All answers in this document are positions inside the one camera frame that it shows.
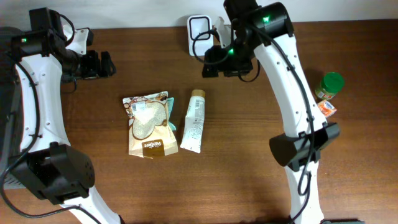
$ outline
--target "wooden table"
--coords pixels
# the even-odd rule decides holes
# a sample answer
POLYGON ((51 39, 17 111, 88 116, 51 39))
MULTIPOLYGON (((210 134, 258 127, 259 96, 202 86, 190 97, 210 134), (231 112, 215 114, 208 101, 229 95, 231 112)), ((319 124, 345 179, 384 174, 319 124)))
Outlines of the wooden table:
MULTIPOLYGON (((298 53, 310 86, 326 72, 346 86, 331 102, 341 136, 322 151, 320 203, 327 219, 367 224, 398 220, 398 21, 296 23, 298 53)), ((264 71, 254 83, 201 77, 187 53, 186 28, 94 30, 91 49, 110 52, 118 73, 78 83, 63 95, 72 146, 91 157, 96 188, 126 223, 249 223, 285 218, 290 194, 269 139, 283 133, 264 71), (171 122, 182 138, 190 93, 206 91, 202 152, 147 160, 127 153, 122 98, 168 90, 171 122)), ((9 190, 23 211, 58 208, 27 190, 9 190)), ((78 223, 69 212, 28 220, 0 203, 1 223, 78 223)))

